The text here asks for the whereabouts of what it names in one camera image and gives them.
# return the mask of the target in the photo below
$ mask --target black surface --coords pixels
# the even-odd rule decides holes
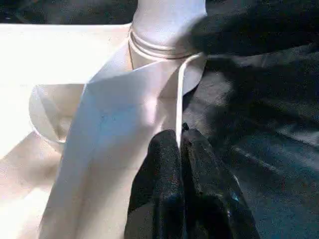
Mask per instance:
[[[261,238],[318,238],[318,54],[290,49],[216,66],[184,97],[183,120],[237,176]]]

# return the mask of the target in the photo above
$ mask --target white tube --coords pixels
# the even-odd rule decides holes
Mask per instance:
[[[139,0],[132,25],[134,44],[163,58],[190,55],[189,28],[206,15],[205,0]]]

